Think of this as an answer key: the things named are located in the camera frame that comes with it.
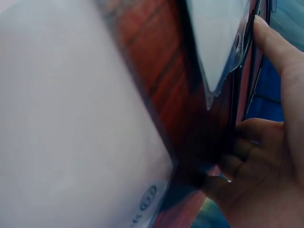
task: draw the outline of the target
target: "white card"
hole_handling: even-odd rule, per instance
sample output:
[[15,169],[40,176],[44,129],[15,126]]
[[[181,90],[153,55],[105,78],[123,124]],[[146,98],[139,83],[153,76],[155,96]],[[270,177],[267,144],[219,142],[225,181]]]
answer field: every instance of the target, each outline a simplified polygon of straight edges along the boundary
[[0,15],[0,227],[146,227],[173,165],[94,0]]
[[215,92],[248,0],[188,0],[190,18],[210,92]]

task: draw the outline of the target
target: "wood grain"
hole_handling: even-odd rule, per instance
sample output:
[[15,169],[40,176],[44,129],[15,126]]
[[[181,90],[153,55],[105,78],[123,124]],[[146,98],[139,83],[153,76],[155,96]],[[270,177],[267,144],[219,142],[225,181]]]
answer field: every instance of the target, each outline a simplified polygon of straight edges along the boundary
[[[251,0],[251,10],[255,2]],[[180,162],[154,227],[190,227],[206,199],[190,181],[194,167],[200,166],[211,175],[219,173],[209,164],[225,147],[233,73],[207,111],[202,81],[195,78],[184,44],[176,0],[100,0],[99,6]],[[238,121],[243,118],[248,87],[252,87],[248,84],[251,51],[252,47],[242,76]],[[261,53],[253,58],[258,65]]]

